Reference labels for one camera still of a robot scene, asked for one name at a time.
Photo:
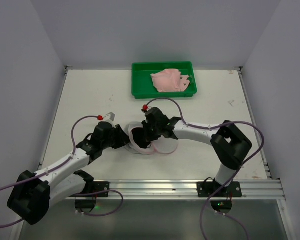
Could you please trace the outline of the black bra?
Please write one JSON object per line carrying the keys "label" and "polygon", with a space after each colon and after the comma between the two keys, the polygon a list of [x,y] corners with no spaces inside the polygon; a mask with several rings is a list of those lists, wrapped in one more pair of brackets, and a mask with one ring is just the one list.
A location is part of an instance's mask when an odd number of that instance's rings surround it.
{"label": "black bra", "polygon": [[145,130],[141,127],[136,127],[131,130],[132,138],[136,145],[141,149],[149,149],[151,142],[147,141]]}

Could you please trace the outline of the pink bra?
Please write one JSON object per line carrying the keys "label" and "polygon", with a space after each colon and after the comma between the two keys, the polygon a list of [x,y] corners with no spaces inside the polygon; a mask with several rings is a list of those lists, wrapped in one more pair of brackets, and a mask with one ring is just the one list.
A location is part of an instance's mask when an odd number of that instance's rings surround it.
{"label": "pink bra", "polygon": [[189,75],[182,75],[178,69],[168,68],[150,75],[153,86],[159,93],[184,92],[191,84]]}

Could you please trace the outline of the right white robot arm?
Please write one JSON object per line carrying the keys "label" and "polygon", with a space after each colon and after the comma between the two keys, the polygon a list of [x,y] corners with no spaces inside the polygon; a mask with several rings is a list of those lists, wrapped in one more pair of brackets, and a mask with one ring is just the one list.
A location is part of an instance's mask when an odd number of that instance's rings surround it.
{"label": "right white robot arm", "polygon": [[191,140],[213,147],[220,167],[213,179],[218,187],[228,187],[239,171],[253,144],[233,123],[226,120],[221,127],[185,123],[180,117],[168,118],[157,108],[142,107],[144,139],[147,142],[161,137],[173,140]]}

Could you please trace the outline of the green plastic tray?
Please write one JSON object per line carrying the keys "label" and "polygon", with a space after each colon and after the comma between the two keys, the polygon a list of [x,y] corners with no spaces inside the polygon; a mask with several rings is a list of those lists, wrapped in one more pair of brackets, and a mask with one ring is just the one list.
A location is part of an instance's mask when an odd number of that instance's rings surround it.
{"label": "green plastic tray", "polygon": [[[184,92],[158,92],[153,85],[151,74],[159,73],[165,69],[177,69],[182,75],[189,75],[189,87]],[[190,61],[133,63],[131,71],[131,94],[136,99],[190,98],[197,93],[195,74]]]}

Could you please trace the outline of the aluminium mounting rail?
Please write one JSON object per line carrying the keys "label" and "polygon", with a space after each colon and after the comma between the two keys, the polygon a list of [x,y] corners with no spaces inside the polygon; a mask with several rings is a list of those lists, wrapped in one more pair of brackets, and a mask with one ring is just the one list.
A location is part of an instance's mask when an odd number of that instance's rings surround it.
{"label": "aluminium mounting rail", "polygon": [[[53,203],[68,197],[63,188],[70,183],[84,181],[81,177],[72,176],[50,191]],[[197,180],[114,180],[109,182],[107,198],[117,198],[120,192],[126,200],[283,200],[285,194],[279,180],[237,180],[240,183],[242,197],[214,197],[215,191],[209,197],[198,197]]]}

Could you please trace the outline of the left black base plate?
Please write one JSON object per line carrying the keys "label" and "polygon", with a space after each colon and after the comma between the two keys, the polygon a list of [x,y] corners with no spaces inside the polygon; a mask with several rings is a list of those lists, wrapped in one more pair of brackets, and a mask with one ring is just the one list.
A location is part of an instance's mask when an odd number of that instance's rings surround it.
{"label": "left black base plate", "polygon": [[108,197],[108,190],[110,183],[108,181],[77,181],[68,184],[62,190],[66,197],[79,196],[79,197]]}

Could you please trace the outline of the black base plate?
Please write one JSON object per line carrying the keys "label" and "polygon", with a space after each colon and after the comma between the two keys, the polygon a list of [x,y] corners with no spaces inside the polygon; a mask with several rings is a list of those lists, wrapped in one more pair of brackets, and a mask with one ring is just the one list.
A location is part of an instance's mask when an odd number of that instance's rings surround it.
{"label": "black base plate", "polygon": [[66,197],[79,196],[79,197],[108,197],[108,190],[110,183],[108,181],[77,181],[68,184],[62,190]]}
{"label": "black base plate", "polygon": [[[199,198],[208,198],[216,192],[222,185],[215,180],[209,181],[211,177],[206,178],[204,181],[196,183],[197,194]],[[237,181],[232,181],[228,186],[223,187],[217,192],[214,198],[241,198],[243,196],[241,185]]]}

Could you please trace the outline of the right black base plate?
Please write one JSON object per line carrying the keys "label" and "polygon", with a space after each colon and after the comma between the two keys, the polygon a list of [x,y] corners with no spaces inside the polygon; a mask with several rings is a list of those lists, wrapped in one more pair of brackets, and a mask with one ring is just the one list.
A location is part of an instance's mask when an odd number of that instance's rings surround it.
{"label": "right black base plate", "polygon": [[[215,180],[209,181],[211,177],[206,178],[204,181],[196,183],[197,194],[199,198],[208,198],[216,192],[222,185]],[[241,198],[243,196],[241,185],[237,181],[232,181],[228,186],[223,187],[217,192],[214,198]]]}

